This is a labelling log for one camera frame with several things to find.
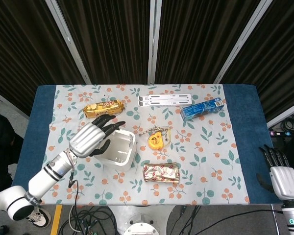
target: yellow floor stripe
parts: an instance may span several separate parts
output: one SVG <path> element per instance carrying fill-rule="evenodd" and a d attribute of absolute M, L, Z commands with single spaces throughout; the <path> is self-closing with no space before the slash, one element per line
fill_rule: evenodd
<path fill-rule="evenodd" d="M 55 207 L 52 229 L 51 229 L 50 235 L 57 235 L 59 222 L 60 222 L 60 216 L 61 216 L 61 210 L 62 210 L 62 205 L 57 205 Z"/>

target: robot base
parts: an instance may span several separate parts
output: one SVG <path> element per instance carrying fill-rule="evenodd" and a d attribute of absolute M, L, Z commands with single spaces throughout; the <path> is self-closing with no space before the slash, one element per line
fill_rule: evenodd
<path fill-rule="evenodd" d="M 109 206 L 122 235 L 165 235 L 174 206 Z"/>

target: white plastic container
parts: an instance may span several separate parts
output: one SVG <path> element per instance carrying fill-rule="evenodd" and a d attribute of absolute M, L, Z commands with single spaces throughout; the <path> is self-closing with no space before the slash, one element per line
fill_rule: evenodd
<path fill-rule="evenodd" d="M 136 154 L 135 135 L 130 131 L 115 130 L 108 139 L 111 140 L 108 149 L 96 158 L 108 167 L 129 171 Z"/>

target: curtain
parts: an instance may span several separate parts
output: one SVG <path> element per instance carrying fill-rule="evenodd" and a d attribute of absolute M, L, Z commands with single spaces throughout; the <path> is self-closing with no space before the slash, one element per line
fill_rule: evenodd
<path fill-rule="evenodd" d="M 149 0 L 58 3 L 93 83 L 147 83 Z"/>
<path fill-rule="evenodd" d="M 0 0 L 0 95 L 29 115 L 36 89 L 84 84 L 44 0 Z"/>
<path fill-rule="evenodd" d="M 213 83 L 259 0 L 163 0 L 156 83 Z"/>
<path fill-rule="evenodd" d="M 221 83 L 256 85 L 267 121 L 294 105 L 294 0 L 272 2 Z"/>

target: robotic arm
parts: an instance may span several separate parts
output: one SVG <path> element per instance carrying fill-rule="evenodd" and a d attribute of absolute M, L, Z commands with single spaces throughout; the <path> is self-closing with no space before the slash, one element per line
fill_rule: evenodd
<path fill-rule="evenodd" d="M 28 191 L 21 186 L 13 186 L 0 192 L 0 210 L 7 211 L 12 220 L 26 218 L 41 203 L 41 198 L 64 175 L 72 170 L 69 187 L 73 185 L 74 166 L 78 158 L 99 155 L 109 147 L 110 140 L 97 149 L 99 144 L 114 130 L 124 125 L 124 121 L 105 126 L 115 116 L 102 115 L 92 123 L 87 123 L 70 141 L 69 148 L 62 151 L 28 182 Z"/>
<path fill-rule="evenodd" d="M 283 201 L 282 211 L 291 235 L 294 235 L 294 169 L 279 150 L 265 145 L 263 152 L 270 170 L 274 193 Z"/>

